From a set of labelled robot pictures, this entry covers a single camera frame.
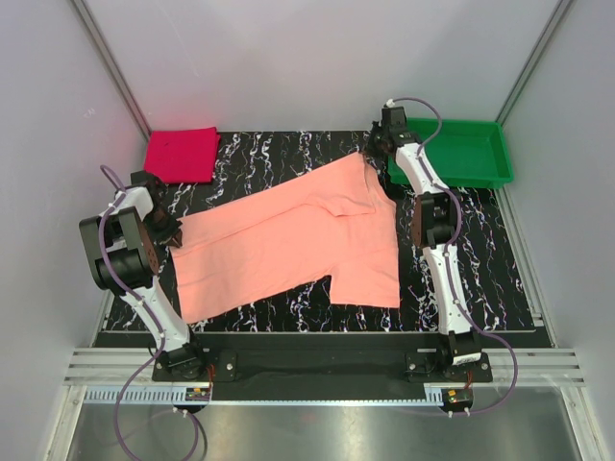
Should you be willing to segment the peach t shirt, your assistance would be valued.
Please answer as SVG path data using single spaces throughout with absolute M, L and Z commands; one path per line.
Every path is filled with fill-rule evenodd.
M 181 223 L 172 258 L 188 323 L 324 277 L 333 304 L 401 303 L 396 205 L 361 153 Z

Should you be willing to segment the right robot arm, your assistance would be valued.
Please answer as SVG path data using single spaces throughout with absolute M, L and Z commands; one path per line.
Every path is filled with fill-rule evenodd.
M 388 100 L 381 109 L 381 120 L 373 123 L 368 151 L 393 159 L 415 194 L 411 237 L 427 261 L 438 307 L 438 346 L 433 368 L 427 373 L 463 380 L 469 386 L 480 369 L 481 345 L 458 270 L 456 241 L 461 231 L 461 206 L 426 152 L 427 144 L 441 131 L 442 118 L 437 116 L 435 131 L 421 139 L 408 127 L 403 102 L 418 103 L 437 113 L 433 105 L 420 98 Z

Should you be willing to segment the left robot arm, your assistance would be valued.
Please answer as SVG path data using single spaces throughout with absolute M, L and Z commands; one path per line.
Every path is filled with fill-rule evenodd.
M 148 328 L 158 369 L 174 378 L 198 379 L 208 358 L 160 285 L 156 246 L 179 249 L 183 239 L 181 223 L 163 206 L 165 186 L 146 171 L 134 172 L 126 185 L 107 165 L 100 170 L 114 187 L 113 199 L 102 213 L 79 223 L 92 278 Z

